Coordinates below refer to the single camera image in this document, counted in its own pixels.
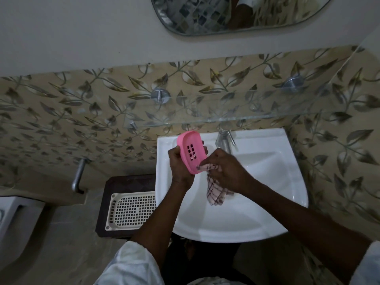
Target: floor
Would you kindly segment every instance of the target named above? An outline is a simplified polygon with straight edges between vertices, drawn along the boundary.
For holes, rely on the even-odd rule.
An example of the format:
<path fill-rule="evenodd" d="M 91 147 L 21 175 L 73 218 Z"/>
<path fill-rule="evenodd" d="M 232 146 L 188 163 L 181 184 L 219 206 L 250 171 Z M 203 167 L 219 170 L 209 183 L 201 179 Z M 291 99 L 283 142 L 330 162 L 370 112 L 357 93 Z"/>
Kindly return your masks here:
<path fill-rule="evenodd" d="M 0 272 L 1 284 L 92 285 L 125 242 L 95 233 L 102 194 L 92 190 L 85 205 L 44 210 L 23 254 Z M 234 267 L 257 285 L 311 285 L 290 234 L 242 244 Z"/>

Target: toilet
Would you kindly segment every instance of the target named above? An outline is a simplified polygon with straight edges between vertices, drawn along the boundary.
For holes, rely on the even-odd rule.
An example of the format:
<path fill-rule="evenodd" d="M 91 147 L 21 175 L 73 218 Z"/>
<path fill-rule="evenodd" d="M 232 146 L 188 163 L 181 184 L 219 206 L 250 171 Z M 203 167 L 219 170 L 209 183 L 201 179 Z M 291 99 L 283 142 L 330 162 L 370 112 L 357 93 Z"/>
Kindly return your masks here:
<path fill-rule="evenodd" d="M 0 197 L 0 271 L 20 257 L 45 203 L 23 197 Z"/>

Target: white sink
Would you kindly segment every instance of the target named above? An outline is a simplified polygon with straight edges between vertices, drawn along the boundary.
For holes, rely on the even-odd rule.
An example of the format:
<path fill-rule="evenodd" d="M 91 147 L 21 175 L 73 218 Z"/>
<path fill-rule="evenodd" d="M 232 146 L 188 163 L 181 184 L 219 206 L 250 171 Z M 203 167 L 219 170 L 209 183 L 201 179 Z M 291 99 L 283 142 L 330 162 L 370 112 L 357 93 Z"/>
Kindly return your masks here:
<path fill-rule="evenodd" d="M 305 183 L 283 129 L 231 133 L 236 143 L 231 146 L 232 154 L 254 178 L 286 198 L 308 206 Z M 209 153 L 216 149 L 217 136 L 218 133 L 201 134 Z M 157 205 L 171 184 L 168 150 L 176 146 L 176 140 L 177 136 L 170 136 L 157 141 Z M 174 233 L 203 242 L 236 243 L 266 239 L 287 231 L 267 211 L 240 194 L 227 196 L 221 206 L 211 206 L 206 198 L 206 175 L 202 172 L 195 176 L 179 210 Z"/>

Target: sleeve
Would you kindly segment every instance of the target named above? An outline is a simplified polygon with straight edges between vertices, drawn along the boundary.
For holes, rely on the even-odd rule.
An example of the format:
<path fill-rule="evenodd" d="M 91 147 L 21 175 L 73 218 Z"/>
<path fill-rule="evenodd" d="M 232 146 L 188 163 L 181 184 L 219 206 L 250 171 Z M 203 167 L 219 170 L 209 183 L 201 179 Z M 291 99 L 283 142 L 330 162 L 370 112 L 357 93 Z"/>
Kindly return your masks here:
<path fill-rule="evenodd" d="M 380 284 L 380 242 L 373 242 L 356 268 L 349 285 Z"/>
<path fill-rule="evenodd" d="M 258 6 L 261 3 L 262 0 L 239 0 L 238 3 L 236 4 L 236 7 L 245 4 L 247 6 L 250 6 L 251 8 L 254 8 Z"/>
<path fill-rule="evenodd" d="M 164 285 L 152 254 L 128 241 L 116 253 L 94 285 Z"/>

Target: white plastic basket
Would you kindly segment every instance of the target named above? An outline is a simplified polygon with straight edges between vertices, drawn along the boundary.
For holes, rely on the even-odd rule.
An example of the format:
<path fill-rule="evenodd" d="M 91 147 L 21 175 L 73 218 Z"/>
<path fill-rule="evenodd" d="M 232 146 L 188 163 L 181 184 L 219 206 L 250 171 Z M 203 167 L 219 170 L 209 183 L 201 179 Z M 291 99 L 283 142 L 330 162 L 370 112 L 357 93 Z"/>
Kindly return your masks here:
<path fill-rule="evenodd" d="M 106 230 L 138 229 L 155 209 L 156 198 L 154 191 L 112 194 L 108 209 Z"/>

